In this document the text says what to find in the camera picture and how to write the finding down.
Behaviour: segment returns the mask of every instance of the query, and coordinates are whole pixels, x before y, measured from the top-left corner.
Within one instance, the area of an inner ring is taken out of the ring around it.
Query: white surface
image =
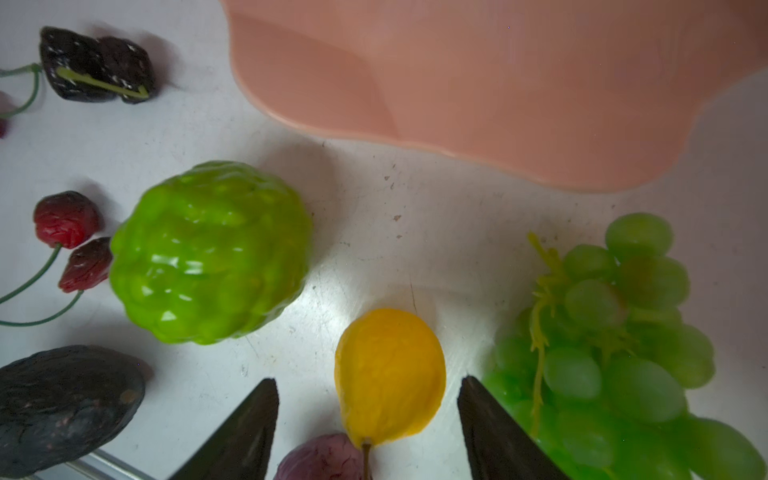
[[[272,478],[290,449],[340,428],[333,353],[346,325],[373,306],[393,306],[418,312],[435,328],[449,380],[443,406],[422,434],[376,450],[376,478],[469,478],[458,384],[478,372],[497,325],[526,306],[532,280],[544,271],[526,232],[566,250],[600,242],[611,219],[635,210],[674,225],[672,255],[688,266],[693,284],[685,319],[717,347],[717,377],[689,394],[692,410],[734,425],[768,455],[768,71],[707,110],[689,151],[665,178],[622,194],[579,195],[435,154],[287,131],[238,91],[227,25],[213,0],[4,0],[0,68],[35,61],[43,25],[117,30],[147,46],[170,85],[138,106],[79,104],[44,88],[31,112],[13,119],[0,140],[0,292],[44,263],[50,250],[35,239],[31,212],[41,197],[62,190],[94,198],[114,230],[153,184],[202,161],[232,159],[283,176],[316,221],[316,262],[303,295],[246,338],[160,344],[128,322],[107,283],[53,323],[0,329],[0,365],[97,343],[152,366],[144,404],[105,447],[118,458],[166,478],[263,377],[274,376],[282,405]],[[31,78],[0,81],[16,104],[30,85]],[[66,257],[0,306],[0,318],[29,321],[65,305],[55,284]]]

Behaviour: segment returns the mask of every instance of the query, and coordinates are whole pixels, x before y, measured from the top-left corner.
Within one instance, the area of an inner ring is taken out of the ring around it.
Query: pink bowl
[[[766,0],[221,0],[246,96],[289,126],[572,190],[634,187],[768,65]]]

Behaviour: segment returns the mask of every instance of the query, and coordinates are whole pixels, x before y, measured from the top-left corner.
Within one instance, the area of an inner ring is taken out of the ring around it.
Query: green grape
[[[528,307],[527,309],[520,312],[515,317],[515,319],[512,320],[510,323],[505,323],[504,325],[502,325],[496,331],[496,334],[494,336],[496,343],[500,343],[511,336],[520,336],[528,339],[528,341],[530,342],[531,310],[532,309]]]
[[[616,410],[638,422],[668,422],[686,408],[677,380],[657,363],[637,357],[611,362],[603,374],[603,390]]]
[[[549,346],[576,346],[584,336],[582,329],[568,318],[562,307],[543,309],[539,321]]]
[[[672,445],[655,432],[633,432],[622,439],[614,472],[621,480],[691,480]]]
[[[643,323],[658,326],[679,326],[683,324],[683,316],[677,308],[666,310],[645,310],[632,306],[629,309],[629,323]]]
[[[558,414],[558,434],[576,463],[605,468],[614,462],[618,430],[613,419],[594,406],[575,406]]]
[[[653,329],[643,335],[641,348],[687,389],[705,386],[715,375],[712,342],[695,326]]]
[[[667,257],[632,257],[619,266],[616,286],[634,306],[666,310],[688,297],[690,281],[685,267]]]
[[[498,370],[486,374],[482,384],[507,412],[515,403],[523,400],[529,390],[519,379]]]
[[[579,465],[566,452],[554,452],[549,458],[571,480],[611,480],[602,469]]]
[[[533,400],[528,399],[515,403],[509,411],[509,415],[515,419],[520,428],[530,435],[533,427],[532,412]],[[538,437],[535,441],[539,448],[547,454],[555,452],[561,447],[557,431],[557,419],[557,410],[550,405],[541,406],[541,421],[538,427]]]
[[[544,379],[558,395],[592,400],[600,395],[600,367],[589,353],[561,347],[547,352]]]
[[[615,288],[600,280],[582,280],[565,294],[565,310],[580,327],[599,330],[621,325],[627,308]]]
[[[616,260],[603,247],[583,243],[565,255],[563,267],[568,277],[576,282],[588,278],[610,282],[616,272]]]
[[[499,369],[519,379],[532,379],[536,372],[538,357],[530,339],[509,336],[496,343],[494,355]]]
[[[552,452],[549,454],[550,460],[554,462],[558,468],[565,473],[571,480],[577,478],[580,475],[579,465],[574,462],[570,454],[563,451]]]
[[[605,245],[620,262],[638,255],[664,255],[673,239],[670,224],[653,214],[624,215],[605,231]]]
[[[675,425],[677,443],[703,480],[763,480],[766,463],[754,445],[731,426],[690,416]]]

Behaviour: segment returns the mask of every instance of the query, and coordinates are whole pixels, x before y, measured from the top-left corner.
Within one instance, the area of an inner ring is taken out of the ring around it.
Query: grape bunch
[[[560,469],[573,480],[763,480],[746,437],[688,410],[685,389],[712,379],[714,348],[677,309],[690,282],[666,257],[670,224],[625,215],[607,248],[562,259],[528,238],[551,272],[497,335],[483,383]]]

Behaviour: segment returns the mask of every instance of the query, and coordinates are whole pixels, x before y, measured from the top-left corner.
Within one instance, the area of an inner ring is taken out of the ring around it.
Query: purple fruit
[[[362,480],[362,453],[344,433],[322,435],[296,447],[274,480]]]

